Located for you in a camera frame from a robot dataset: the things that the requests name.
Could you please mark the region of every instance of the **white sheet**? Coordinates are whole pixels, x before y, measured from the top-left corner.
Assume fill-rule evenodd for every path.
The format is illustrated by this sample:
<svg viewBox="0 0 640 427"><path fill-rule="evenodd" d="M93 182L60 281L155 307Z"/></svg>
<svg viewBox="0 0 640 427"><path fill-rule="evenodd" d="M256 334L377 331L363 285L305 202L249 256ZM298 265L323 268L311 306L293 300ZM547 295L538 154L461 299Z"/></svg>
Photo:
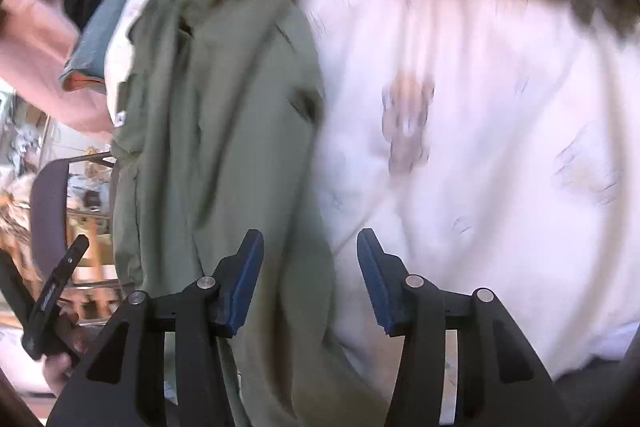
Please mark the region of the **white sheet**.
<svg viewBox="0 0 640 427"><path fill-rule="evenodd" d="M110 44L112 115L126 29L145 2L129 0ZM373 316L356 259L363 227L443 289L492 288L554 377L594 354L620 358L640 319L638 44L598 21L582 28L550 0L300 6L326 90L315 169L337 273L332 327L363 377L390 397L402 347ZM422 156L399 147L391 175L383 96L389 105L397 76L415 117L401 129L419 132L430 107Z"/></svg>

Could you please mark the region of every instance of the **green fabric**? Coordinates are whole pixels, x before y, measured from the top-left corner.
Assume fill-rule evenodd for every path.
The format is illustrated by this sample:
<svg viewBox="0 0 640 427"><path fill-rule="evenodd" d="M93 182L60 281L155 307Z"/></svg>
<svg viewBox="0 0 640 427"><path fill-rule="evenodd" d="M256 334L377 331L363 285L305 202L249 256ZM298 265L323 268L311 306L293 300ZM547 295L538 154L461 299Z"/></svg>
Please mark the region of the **green fabric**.
<svg viewBox="0 0 640 427"><path fill-rule="evenodd" d="M261 230L246 324L220 349L237 425L382 425L386 403L328 330L333 259L308 182L321 81L306 17L291 0L150 0L131 38L112 146L119 279L181 291Z"/></svg>

